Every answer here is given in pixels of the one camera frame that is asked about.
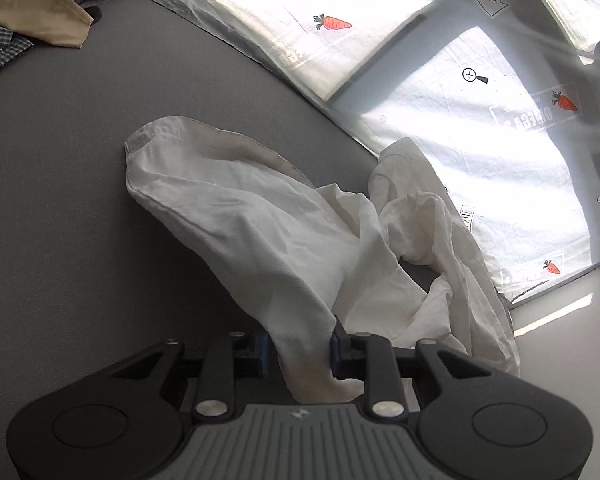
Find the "tan beige garment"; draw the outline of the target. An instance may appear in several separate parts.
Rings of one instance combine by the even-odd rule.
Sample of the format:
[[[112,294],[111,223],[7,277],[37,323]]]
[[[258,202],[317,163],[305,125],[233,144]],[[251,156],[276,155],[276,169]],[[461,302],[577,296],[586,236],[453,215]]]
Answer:
[[[56,47],[82,47],[93,21],[73,0],[0,0],[0,25]]]

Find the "white cloth trousers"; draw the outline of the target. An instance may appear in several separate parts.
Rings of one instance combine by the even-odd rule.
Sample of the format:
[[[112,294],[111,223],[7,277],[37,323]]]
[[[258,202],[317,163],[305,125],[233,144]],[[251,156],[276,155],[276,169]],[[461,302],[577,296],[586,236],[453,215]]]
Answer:
[[[124,150],[130,195],[268,332],[297,400],[362,392],[330,371],[337,325],[402,348],[431,338],[518,373],[475,237],[412,141],[381,153],[363,194],[315,186],[248,136],[181,116],[144,125]]]

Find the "white carrot print curtain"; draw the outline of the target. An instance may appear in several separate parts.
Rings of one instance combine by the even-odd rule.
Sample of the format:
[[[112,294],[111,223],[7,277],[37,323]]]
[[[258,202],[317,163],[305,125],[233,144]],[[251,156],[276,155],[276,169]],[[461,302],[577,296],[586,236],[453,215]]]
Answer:
[[[412,140],[509,300],[600,263],[600,0],[156,1],[371,153]]]

